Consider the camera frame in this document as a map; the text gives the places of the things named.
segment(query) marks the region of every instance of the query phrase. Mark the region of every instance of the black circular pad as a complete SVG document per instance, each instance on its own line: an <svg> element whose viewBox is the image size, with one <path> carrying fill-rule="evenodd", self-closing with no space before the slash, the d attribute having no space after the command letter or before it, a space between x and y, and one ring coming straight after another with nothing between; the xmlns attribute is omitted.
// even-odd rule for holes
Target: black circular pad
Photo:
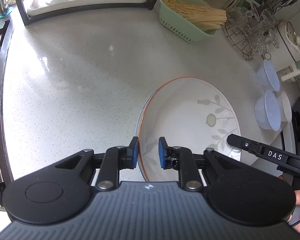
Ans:
<svg viewBox="0 0 300 240"><path fill-rule="evenodd" d="M26 189L26 197L36 203L57 200L63 193L62 187L54 182L43 181L32 184Z"/></svg>
<svg viewBox="0 0 300 240"><path fill-rule="evenodd" d="M225 171L210 186L208 199L222 216L249 226L287 220L296 201L288 183L256 169Z"/></svg>
<svg viewBox="0 0 300 240"><path fill-rule="evenodd" d="M81 212L91 198L87 180L92 168L85 164L93 152L79 153L9 184L2 196L9 217L27 224L48 225Z"/></svg>

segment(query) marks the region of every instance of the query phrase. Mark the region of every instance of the speckled quartz countertop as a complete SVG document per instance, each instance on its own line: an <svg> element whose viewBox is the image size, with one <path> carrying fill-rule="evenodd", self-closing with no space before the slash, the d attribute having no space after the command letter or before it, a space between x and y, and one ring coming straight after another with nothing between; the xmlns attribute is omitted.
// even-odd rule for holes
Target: speckled quartz countertop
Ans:
<svg viewBox="0 0 300 240"><path fill-rule="evenodd" d="M15 25L3 83L3 124L14 179L84 148L128 145L147 98L167 81L194 76L217 87L233 106L241 134L271 143L254 117L263 91L255 68L223 32L188 44L163 27L158 12L119 8L73 13ZM293 103L296 84L284 89ZM253 155L241 160L252 164ZM143 180L139 168L121 180Z"/></svg>

